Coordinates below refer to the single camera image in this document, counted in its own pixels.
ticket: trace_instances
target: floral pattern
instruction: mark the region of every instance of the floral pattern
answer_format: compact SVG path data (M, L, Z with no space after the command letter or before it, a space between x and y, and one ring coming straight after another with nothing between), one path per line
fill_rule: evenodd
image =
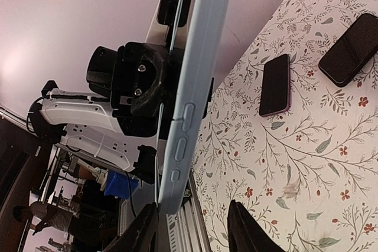
M215 91L193 162L213 251L240 201L285 251L377 251L378 55L346 87L320 58L378 0L284 0ZM263 66L290 55L291 108L258 115Z

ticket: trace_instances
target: blue object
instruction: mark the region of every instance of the blue object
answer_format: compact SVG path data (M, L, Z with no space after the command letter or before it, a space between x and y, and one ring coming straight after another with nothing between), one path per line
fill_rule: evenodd
M138 187L138 180L130 178L131 193ZM126 175L109 171L106 179L105 196L112 195L122 199L129 199L129 181Z

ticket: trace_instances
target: red flower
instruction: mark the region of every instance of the red flower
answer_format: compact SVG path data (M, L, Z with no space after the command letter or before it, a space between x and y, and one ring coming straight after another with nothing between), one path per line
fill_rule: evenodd
M348 195L349 193L349 190L346 189L345 192L340 192L340 195L341 195L341 199L344 201L345 199L349 199L350 196Z
M366 224L364 227L364 231L366 234L369 234L369 232L374 231L376 227L373 226L373 224Z
M368 102L369 101L367 100L367 97L360 97L359 106L365 107L368 104Z
M273 195L273 189L272 188L268 188L266 196L272 196L272 195Z
M341 148L339 148L339 150L340 150L340 156L343 156L343 155L348 155L348 152L347 152L347 149L348 149L348 147L341 147Z
M251 197L253 195L253 189L252 188L247 188L247 192L244 194L247 196L247 198Z

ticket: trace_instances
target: table surface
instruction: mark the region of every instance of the table surface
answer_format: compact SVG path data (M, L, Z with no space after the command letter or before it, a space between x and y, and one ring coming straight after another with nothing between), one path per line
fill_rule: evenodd
M346 87L320 58L378 0L284 0L216 90L194 175L214 251L235 199L285 251L377 251L378 56ZM292 106L258 115L265 62L291 57Z

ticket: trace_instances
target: floral tablecloth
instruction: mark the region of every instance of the floral tablecloth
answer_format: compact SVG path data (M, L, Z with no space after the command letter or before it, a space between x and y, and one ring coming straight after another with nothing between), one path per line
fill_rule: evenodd
M345 88L320 58L378 0L284 0L216 90L193 163L214 251L232 199L285 251L378 251L378 55ZM265 62L291 56L292 106L258 115Z

